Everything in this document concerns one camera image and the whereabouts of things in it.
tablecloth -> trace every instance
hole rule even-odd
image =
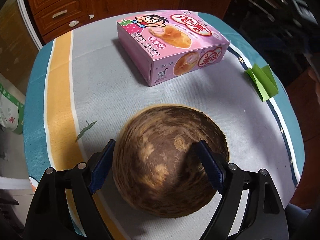
[[[211,117],[227,136],[230,161],[244,170],[266,168],[287,205],[304,163],[302,136],[289,98],[276,78],[279,94],[261,102],[244,70],[253,63],[267,63],[224,22],[209,14],[199,16],[231,41],[224,60],[151,88],[117,38],[116,20],[124,16],[82,26],[41,49],[29,80],[23,127],[35,187],[46,168],[70,169],[101,151],[137,111],[174,103]],[[239,229],[246,197],[247,192],[231,233]],[[75,225],[83,232],[70,192],[67,198]],[[161,219],[132,209],[117,192],[111,173],[93,198],[115,240],[199,239],[220,200],[216,194],[198,212]]]

folded green paper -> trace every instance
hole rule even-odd
[[[259,68],[254,63],[253,67],[245,70],[245,72],[251,77],[262,102],[279,93],[276,80],[272,75],[269,65]]]

barcode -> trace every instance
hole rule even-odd
[[[158,73],[158,78],[165,76],[165,72],[166,72],[166,71],[167,71],[166,69],[165,69],[164,71],[160,71],[160,72]]]

pink box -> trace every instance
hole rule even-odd
[[[154,86],[221,61],[230,42],[188,11],[137,13],[117,21],[121,44]]]

yellow stripe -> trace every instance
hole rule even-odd
[[[78,143],[75,123],[71,111],[69,85],[69,54],[71,47],[71,32],[55,41],[47,82],[46,116],[50,137],[51,156],[57,171],[72,169],[83,162]],[[67,194],[70,209],[77,217],[75,204],[70,193]],[[104,209],[98,195],[93,199],[100,215],[115,240],[125,240],[117,226]]]

